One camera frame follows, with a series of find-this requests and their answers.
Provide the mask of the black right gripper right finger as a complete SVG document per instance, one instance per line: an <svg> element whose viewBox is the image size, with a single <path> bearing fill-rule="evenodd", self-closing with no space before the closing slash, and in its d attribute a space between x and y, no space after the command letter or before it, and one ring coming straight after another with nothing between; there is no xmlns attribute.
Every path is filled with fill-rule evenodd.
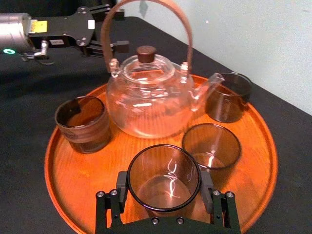
<svg viewBox="0 0 312 234"><path fill-rule="evenodd" d="M231 191L222 193L215 189L210 173L201 171L200 195L210 223L205 224L206 234L239 234L241 233L235 203L235 194Z"/></svg>

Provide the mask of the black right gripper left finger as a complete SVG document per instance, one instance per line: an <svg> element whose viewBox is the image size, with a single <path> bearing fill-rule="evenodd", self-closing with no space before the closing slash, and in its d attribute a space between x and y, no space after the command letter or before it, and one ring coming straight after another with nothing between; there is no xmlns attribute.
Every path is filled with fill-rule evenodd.
<svg viewBox="0 0 312 234"><path fill-rule="evenodd" d="M122 228L121 214L124 213L127 200L127 172L120 171L116 188L105 193L96 193L96 234L112 234Z"/></svg>

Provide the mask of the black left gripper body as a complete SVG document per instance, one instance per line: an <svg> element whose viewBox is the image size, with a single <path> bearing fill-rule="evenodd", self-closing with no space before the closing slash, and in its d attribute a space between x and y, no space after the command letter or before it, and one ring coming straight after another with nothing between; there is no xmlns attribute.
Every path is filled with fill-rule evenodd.
<svg viewBox="0 0 312 234"><path fill-rule="evenodd" d="M50 47L85 47L91 42L95 31L95 20L86 6L79 7L70 16L37 17L35 20L44 22L39 32L29 34L36 47L42 40L47 41Z"/></svg>

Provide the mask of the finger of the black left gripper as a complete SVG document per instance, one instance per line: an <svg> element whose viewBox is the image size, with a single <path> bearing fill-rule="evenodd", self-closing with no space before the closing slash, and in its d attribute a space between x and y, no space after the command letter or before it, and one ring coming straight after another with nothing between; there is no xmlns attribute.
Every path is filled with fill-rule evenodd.
<svg viewBox="0 0 312 234"><path fill-rule="evenodd" d="M110 44L110 49L113 55L117 53L129 52L129 41L122 40L116 41ZM92 40L87 46L82 47L82 55L85 57L92 56L97 58L103 58L103 49L99 41Z"/></svg>
<svg viewBox="0 0 312 234"><path fill-rule="evenodd" d="M102 4L93 7L85 7L84 11L90 13L94 20L104 20L108 13L112 10L110 4ZM125 20L124 10L117 10L113 16L114 20Z"/></svg>

